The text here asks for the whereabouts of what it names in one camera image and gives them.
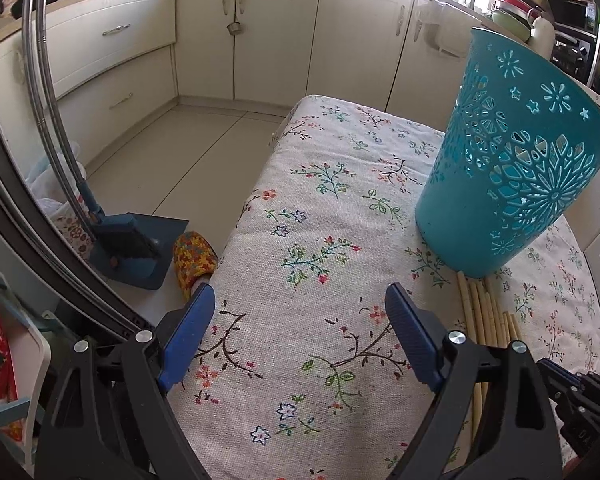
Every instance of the metal pole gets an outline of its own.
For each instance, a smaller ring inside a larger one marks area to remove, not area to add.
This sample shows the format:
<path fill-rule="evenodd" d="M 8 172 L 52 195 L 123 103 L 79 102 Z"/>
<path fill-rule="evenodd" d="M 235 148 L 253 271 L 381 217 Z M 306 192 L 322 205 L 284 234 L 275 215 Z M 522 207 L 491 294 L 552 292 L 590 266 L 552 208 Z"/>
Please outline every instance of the metal pole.
<path fill-rule="evenodd" d="M 51 77 L 51 68 L 49 64 L 49 54 L 46 47 L 46 0 L 38 0 L 36 6 L 36 38 L 38 44 L 38 65 L 40 67 L 40 76 L 42 78 L 42 89 L 45 93 L 45 99 L 49 106 L 49 116 L 60 143 L 60 150 L 64 155 L 71 174 L 74 176 L 75 185 L 80 191 L 84 202 L 90 212 L 100 214 L 102 210 L 95 201 L 91 189 L 87 185 L 87 181 L 82 176 L 78 163 L 75 160 L 74 152 L 69 144 L 69 139 L 64 129 L 64 123 L 58 109 L 58 101 L 56 100 L 56 92 L 54 91 L 54 82 Z"/>
<path fill-rule="evenodd" d="M 82 207 L 78 203 L 77 198 L 74 195 L 74 191 L 71 188 L 71 184 L 67 179 L 64 169 L 62 168 L 62 164 L 58 158 L 58 154 L 56 153 L 56 147 L 54 146 L 53 140 L 51 138 L 51 134 L 49 133 L 48 125 L 46 124 L 44 107 L 42 104 L 42 99 L 40 97 L 40 91 L 38 89 L 38 83 L 36 81 L 36 70 L 34 65 L 34 53 L 33 46 L 31 44 L 31 8 L 33 6 L 33 0 L 23 0 L 22 6 L 22 50 L 24 53 L 24 72 L 25 72 L 25 80 L 27 83 L 27 91 L 29 91 L 29 99 L 31 100 L 31 107 L 33 110 L 33 115 L 36 119 L 36 126 L 38 127 L 38 131 L 40 133 L 40 139 L 42 140 L 42 145 L 45 149 L 46 156 L 48 157 L 49 164 L 56 174 L 56 178 L 60 183 L 60 187 L 71 205 L 71 208 L 74 210 L 80 224 L 84 231 L 89 235 L 92 240 L 95 240 L 95 236 L 93 230 L 91 229 L 91 222 L 87 218 L 87 215 L 82 210 Z M 40 0 L 38 2 L 38 12 L 36 13 L 36 20 L 42 19 L 44 20 L 45 15 L 45 6 L 40 8 Z M 40 38 L 38 38 L 38 51 L 40 51 Z"/>

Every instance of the teal plastic basket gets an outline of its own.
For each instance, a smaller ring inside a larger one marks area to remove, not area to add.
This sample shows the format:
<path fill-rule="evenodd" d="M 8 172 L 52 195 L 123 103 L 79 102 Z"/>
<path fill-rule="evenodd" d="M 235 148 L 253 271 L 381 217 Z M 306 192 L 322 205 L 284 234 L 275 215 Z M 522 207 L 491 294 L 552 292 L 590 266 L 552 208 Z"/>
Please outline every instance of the teal plastic basket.
<path fill-rule="evenodd" d="M 531 243 L 600 168 L 600 110 L 557 67 L 472 29 L 456 107 L 416 204 L 429 247 L 480 278 Z"/>

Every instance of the white kettle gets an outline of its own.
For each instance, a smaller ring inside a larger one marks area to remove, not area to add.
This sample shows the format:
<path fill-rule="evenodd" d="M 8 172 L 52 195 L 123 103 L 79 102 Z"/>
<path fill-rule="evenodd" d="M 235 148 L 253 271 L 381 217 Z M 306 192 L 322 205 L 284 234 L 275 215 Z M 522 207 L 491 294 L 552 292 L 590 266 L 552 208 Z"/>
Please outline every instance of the white kettle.
<path fill-rule="evenodd" d="M 551 54 L 554 51 L 555 44 L 555 29 L 549 20 L 544 19 L 542 16 L 533 19 L 531 14 L 535 9 L 531 9 L 526 18 L 531 23 L 531 38 L 526 42 L 528 46 L 538 56 L 544 57 L 546 60 L 551 59 Z"/>

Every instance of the cabinet door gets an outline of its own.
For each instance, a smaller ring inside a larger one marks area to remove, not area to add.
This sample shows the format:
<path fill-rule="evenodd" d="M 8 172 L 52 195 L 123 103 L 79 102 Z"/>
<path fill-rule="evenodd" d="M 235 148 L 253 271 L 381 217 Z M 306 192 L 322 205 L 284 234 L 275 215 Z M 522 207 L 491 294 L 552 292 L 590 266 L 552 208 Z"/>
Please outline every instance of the cabinet door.
<path fill-rule="evenodd" d="M 180 95 L 234 98 L 235 0 L 176 0 L 176 73 Z"/>
<path fill-rule="evenodd" d="M 85 166 L 131 126 L 176 97 L 171 49 L 127 61 L 58 101 L 67 136 Z"/>
<path fill-rule="evenodd" d="M 237 0 L 235 98 L 293 106 L 306 94 L 318 0 Z"/>
<path fill-rule="evenodd" d="M 453 57 L 427 44 L 415 16 L 428 3 L 416 0 L 414 5 L 386 111 L 444 131 L 456 104 L 466 58 Z"/>
<path fill-rule="evenodd" d="M 384 110 L 413 0 L 320 0 L 308 94 Z"/>

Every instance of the wall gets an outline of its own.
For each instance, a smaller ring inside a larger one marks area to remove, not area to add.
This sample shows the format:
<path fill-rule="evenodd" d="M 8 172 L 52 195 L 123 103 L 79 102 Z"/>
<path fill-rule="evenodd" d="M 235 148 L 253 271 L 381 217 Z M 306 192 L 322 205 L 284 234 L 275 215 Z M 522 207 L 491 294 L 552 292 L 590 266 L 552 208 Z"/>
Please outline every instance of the wall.
<path fill-rule="evenodd" d="M 27 267 L 0 236 L 0 271 L 16 292 L 38 312 L 55 310 L 56 294 Z"/>

